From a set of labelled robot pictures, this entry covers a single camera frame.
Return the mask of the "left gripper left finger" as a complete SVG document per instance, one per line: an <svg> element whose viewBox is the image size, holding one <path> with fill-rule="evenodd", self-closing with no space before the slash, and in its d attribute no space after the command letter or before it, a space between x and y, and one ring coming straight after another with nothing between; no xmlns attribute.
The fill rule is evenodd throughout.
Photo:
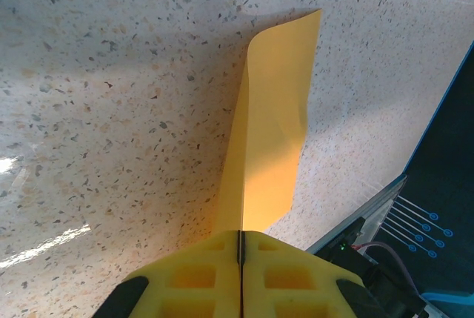
<svg viewBox="0 0 474 318"><path fill-rule="evenodd" d="M241 231L224 231L127 275L95 317L240 317Z"/></svg>

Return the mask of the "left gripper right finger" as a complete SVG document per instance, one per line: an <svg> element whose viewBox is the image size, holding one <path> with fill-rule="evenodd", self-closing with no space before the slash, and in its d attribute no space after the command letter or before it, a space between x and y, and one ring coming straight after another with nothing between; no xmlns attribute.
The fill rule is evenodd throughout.
<svg viewBox="0 0 474 318"><path fill-rule="evenodd" d="M362 279L257 231L241 232L242 317L386 317Z"/></svg>

